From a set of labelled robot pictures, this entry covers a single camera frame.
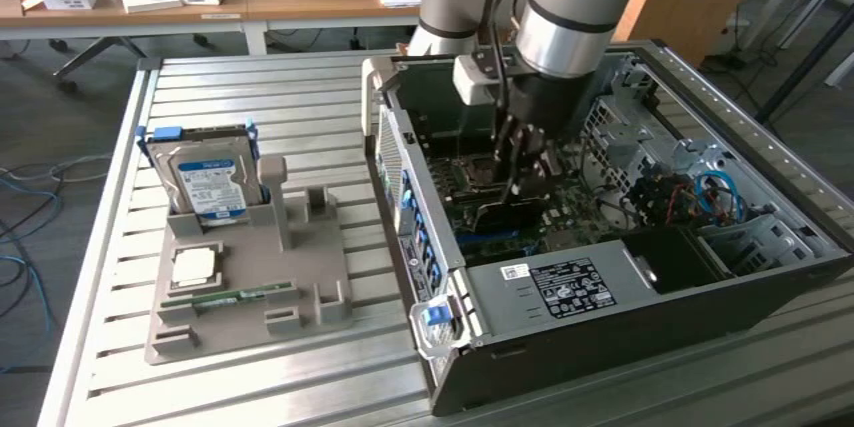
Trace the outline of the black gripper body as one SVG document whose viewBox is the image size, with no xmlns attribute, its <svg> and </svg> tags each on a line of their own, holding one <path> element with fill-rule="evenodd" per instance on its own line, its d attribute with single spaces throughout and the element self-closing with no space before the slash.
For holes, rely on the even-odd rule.
<svg viewBox="0 0 854 427">
<path fill-rule="evenodd" d="M 591 72 L 572 78 L 539 73 L 512 76 L 499 87 L 495 144 L 508 139 L 516 127 L 528 125 L 554 136 L 568 125 L 591 83 Z"/>
</svg>

